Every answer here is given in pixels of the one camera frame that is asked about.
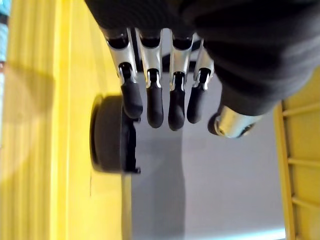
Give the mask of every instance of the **black fingertip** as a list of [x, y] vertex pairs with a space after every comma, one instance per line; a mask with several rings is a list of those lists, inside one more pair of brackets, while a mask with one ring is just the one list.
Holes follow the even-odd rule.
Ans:
[[185, 92], [176, 88], [170, 92], [168, 123], [172, 131], [177, 131], [185, 123]]
[[148, 123], [152, 128], [157, 129], [164, 121], [162, 88], [158, 87], [156, 82], [152, 82], [150, 87], [146, 89], [146, 95]]
[[208, 131], [209, 133], [211, 134], [214, 134], [214, 135], [218, 135], [217, 132], [216, 132], [216, 128], [215, 128], [215, 120], [216, 118], [219, 116], [219, 113], [216, 112], [210, 119], [209, 119], [209, 122], [208, 122]]
[[140, 96], [139, 85], [133, 81], [126, 81], [121, 86], [123, 109], [131, 119], [140, 118], [143, 112], [143, 103]]
[[205, 92], [203, 83], [199, 83], [197, 87], [191, 89], [186, 118], [192, 124], [196, 124], [201, 120]]

